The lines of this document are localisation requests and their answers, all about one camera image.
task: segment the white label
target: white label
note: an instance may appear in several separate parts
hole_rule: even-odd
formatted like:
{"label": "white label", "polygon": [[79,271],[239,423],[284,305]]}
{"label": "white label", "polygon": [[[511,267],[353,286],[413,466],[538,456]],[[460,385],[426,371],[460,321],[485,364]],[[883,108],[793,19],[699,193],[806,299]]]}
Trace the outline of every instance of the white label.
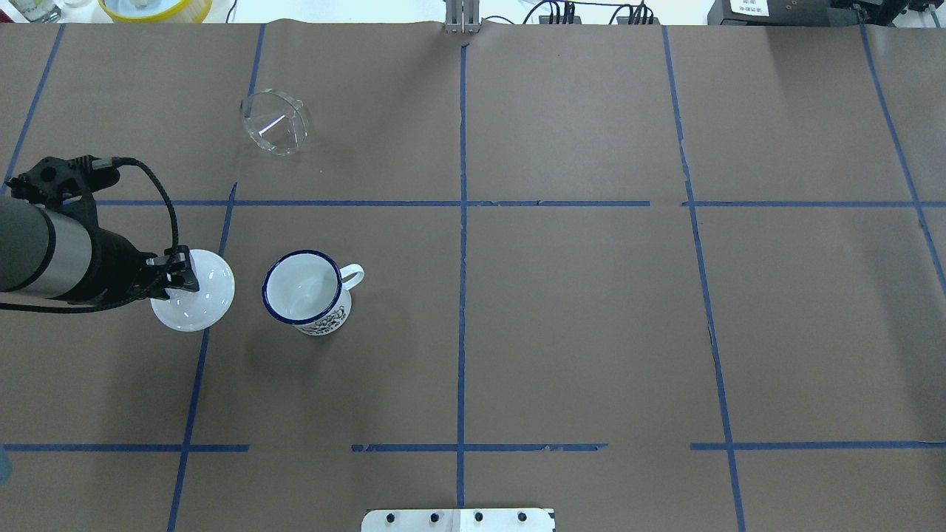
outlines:
{"label": "white label", "polygon": [[768,16],[768,0],[729,0],[729,7],[734,13],[754,17]]}

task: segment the table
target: table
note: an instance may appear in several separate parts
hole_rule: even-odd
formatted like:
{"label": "table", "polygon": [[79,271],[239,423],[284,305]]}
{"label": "table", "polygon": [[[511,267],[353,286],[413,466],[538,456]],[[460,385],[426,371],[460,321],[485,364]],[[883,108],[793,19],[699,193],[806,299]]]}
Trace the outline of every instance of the table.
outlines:
{"label": "table", "polygon": [[[0,27],[0,161],[134,156],[219,251],[205,333],[0,313],[4,530],[946,527],[946,106],[933,30]],[[237,103],[312,110],[276,158]],[[168,241],[143,175],[101,225]],[[324,338],[288,251],[366,271]]]}

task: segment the blue tape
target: blue tape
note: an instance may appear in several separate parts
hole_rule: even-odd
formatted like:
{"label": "blue tape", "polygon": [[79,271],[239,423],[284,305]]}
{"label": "blue tape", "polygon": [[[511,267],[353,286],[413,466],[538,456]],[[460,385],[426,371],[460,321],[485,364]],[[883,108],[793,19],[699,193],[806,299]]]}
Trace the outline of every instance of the blue tape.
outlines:
{"label": "blue tape", "polygon": [[689,207],[912,207],[913,202],[684,202]]}
{"label": "blue tape", "polygon": [[760,441],[692,443],[691,451],[824,451],[859,449],[946,449],[946,441]]}
{"label": "blue tape", "polygon": [[[676,123],[676,137],[680,147],[680,165],[683,168],[683,175],[686,178],[687,201],[690,210],[690,225],[693,231],[693,245],[696,248],[696,263],[700,272],[700,285],[703,291],[703,306],[707,315],[707,327],[709,329],[709,345],[712,350],[713,366],[716,372],[716,395],[719,399],[720,417],[723,420],[723,436],[727,444],[732,443],[732,429],[729,425],[729,408],[726,399],[726,385],[723,381],[723,365],[719,358],[719,345],[716,341],[716,325],[713,320],[712,302],[710,300],[710,285],[707,281],[706,263],[703,259],[703,242],[700,239],[699,223],[696,219],[696,207],[693,205],[693,186],[690,176],[690,165],[687,163],[687,154],[683,150],[683,120],[680,116],[680,103],[676,93],[676,78],[674,75],[674,60],[670,52],[670,35],[667,33],[667,27],[660,27],[663,32],[663,51],[667,59],[667,76],[670,80],[670,96],[674,105],[674,121]],[[732,449],[727,450],[727,459],[729,462],[729,483],[732,487],[732,500],[736,510],[736,525],[739,532],[745,532],[745,515],[743,513],[743,495],[739,487],[739,471],[736,467],[736,453]]]}
{"label": "blue tape", "polygon": [[374,200],[239,200],[240,206],[322,206],[322,207],[459,207],[451,201],[374,201]]}
{"label": "blue tape", "polygon": [[469,452],[597,452],[606,449],[606,443],[468,443]]}
{"label": "blue tape", "polygon": [[9,452],[249,452],[249,445],[179,445],[125,443],[9,443]]}
{"label": "blue tape", "polygon": [[[227,199],[227,212],[223,219],[223,229],[220,231],[219,255],[227,246],[227,238],[230,233],[230,219],[233,216],[234,204],[237,199],[237,184],[230,188],[230,197]],[[189,454],[191,437],[194,434],[194,421],[197,418],[197,406],[201,397],[201,383],[203,381],[203,369],[207,362],[207,347],[210,345],[210,328],[203,330],[201,337],[201,353],[197,358],[197,371],[194,374],[194,387],[190,393],[190,405],[187,408],[187,424],[184,427],[184,449],[181,451],[181,460],[178,462],[178,476],[174,483],[174,496],[171,499],[170,514],[167,517],[167,532],[174,532],[177,526],[178,505],[181,502],[181,493],[184,490],[184,476],[187,473],[187,455]]]}
{"label": "blue tape", "polygon": [[917,194],[917,188],[913,183],[913,176],[910,175],[910,167],[906,164],[906,157],[903,155],[903,147],[900,144],[900,136],[897,135],[897,128],[890,117],[890,111],[887,109],[886,98],[884,98],[884,89],[881,88],[880,78],[877,77],[877,69],[874,67],[874,56],[870,52],[870,42],[867,40],[867,28],[861,24],[861,42],[864,44],[864,53],[867,56],[867,68],[870,70],[870,78],[874,82],[874,90],[877,91],[877,99],[880,101],[881,110],[884,112],[887,129],[890,131],[890,138],[893,139],[893,147],[897,152],[897,159],[900,161],[900,168],[903,170],[903,178],[906,180],[906,187],[910,190],[910,198],[917,209],[917,218],[920,219],[920,229],[923,231],[923,238],[926,239],[926,248],[930,252],[930,258],[933,260],[933,267],[937,272],[939,279],[939,288],[946,297],[946,275],[943,274],[942,263],[939,262],[939,253],[933,243],[933,237],[930,235],[930,228],[926,224],[926,215],[923,214],[923,207],[920,204],[920,196]]}
{"label": "blue tape", "polygon": [[457,446],[452,443],[392,443],[353,445],[352,452],[456,452]]}
{"label": "blue tape", "polygon": [[178,462],[178,475],[174,480],[174,496],[171,498],[171,511],[167,516],[167,532],[174,532],[177,526],[177,512],[181,505],[181,493],[184,492],[184,472],[187,471],[187,452],[181,453]]}
{"label": "blue tape", "polygon": [[[100,206],[163,206],[161,200],[100,200]],[[225,206],[226,200],[175,200],[174,206]],[[234,205],[248,207],[264,206],[319,206],[319,207],[459,207],[462,201],[438,200],[236,200]],[[491,202],[486,200],[467,201],[467,207],[649,207],[648,201],[542,201],[510,200]]]}
{"label": "blue tape", "polygon": [[263,55],[263,39],[266,37],[266,25],[259,25],[259,36],[256,37],[256,55],[253,58],[253,73],[250,74],[250,90],[246,96],[256,91],[256,74],[259,73],[259,58]]}
{"label": "blue tape", "polygon": [[645,201],[604,201],[604,202],[572,202],[572,201],[478,201],[469,202],[472,207],[649,207],[650,202]]}
{"label": "blue tape", "polygon": [[[464,452],[597,452],[606,443],[465,443]],[[380,443],[353,445],[352,452],[457,452],[452,443]]]}
{"label": "blue tape", "polygon": [[23,127],[20,128],[20,136],[16,139],[13,155],[9,159],[7,173],[4,174],[4,183],[0,185],[0,196],[7,193],[7,179],[13,177],[13,169],[16,168],[16,160],[20,158],[20,149],[23,148],[23,143],[26,141],[26,132],[29,131],[29,124],[33,121],[33,114],[36,112],[36,106],[40,102],[40,96],[43,94],[43,89],[46,86],[46,80],[49,78],[49,70],[52,69],[53,60],[56,59],[56,52],[59,51],[59,45],[60,42],[62,42],[62,34],[65,32],[65,27],[65,24],[59,25],[59,30],[56,32],[56,40],[53,41],[53,47],[49,50],[49,57],[46,58],[46,66],[43,68],[43,75],[40,76],[40,82],[36,85],[36,92],[33,93],[33,101],[29,103],[29,110],[26,111],[26,119],[23,121]]}
{"label": "blue tape", "polygon": [[237,184],[234,183],[230,188],[230,197],[227,199],[227,213],[223,216],[223,231],[220,233],[220,246],[217,255],[223,257],[223,252],[227,249],[227,239],[230,236],[230,219],[234,215],[234,202],[237,200]]}
{"label": "blue tape", "polygon": [[460,309],[457,360],[457,507],[465,505],[466,443],[466,47],[460,47]]}

